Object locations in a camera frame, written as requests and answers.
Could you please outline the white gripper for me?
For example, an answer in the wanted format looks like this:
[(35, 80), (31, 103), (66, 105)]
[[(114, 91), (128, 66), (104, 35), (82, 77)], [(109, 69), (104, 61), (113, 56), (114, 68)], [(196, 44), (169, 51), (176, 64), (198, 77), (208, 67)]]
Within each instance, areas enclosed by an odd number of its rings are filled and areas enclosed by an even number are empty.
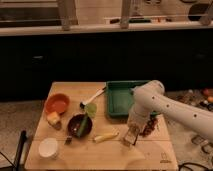
[(122, 139), (122, 142), (126, 146), (136, 145), (138, 135), (140, 131), (144, 130), (149, 117), (150, 113), (147, 110), (142, 109), (140, 111), (137, 111), (134, 107), (130, 109), (127, 125), (128, 127), (136, 127), (138, 129), (128, 129)]

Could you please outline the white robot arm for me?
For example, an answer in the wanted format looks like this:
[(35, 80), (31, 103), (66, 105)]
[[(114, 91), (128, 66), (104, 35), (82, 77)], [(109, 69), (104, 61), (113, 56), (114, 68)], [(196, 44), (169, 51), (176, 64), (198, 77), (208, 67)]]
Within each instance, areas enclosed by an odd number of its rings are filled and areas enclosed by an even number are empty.
[(151, 113), (157, 112), (181, 123), (213, 143), (213, 112), (172, 100), (164, 93), (165, 87), (158, 80), (149, 81), (133, 89), (133, 105), (127, 120), (128, 131), (124, 134), (123, 140), (127, 144), (135, 145)]

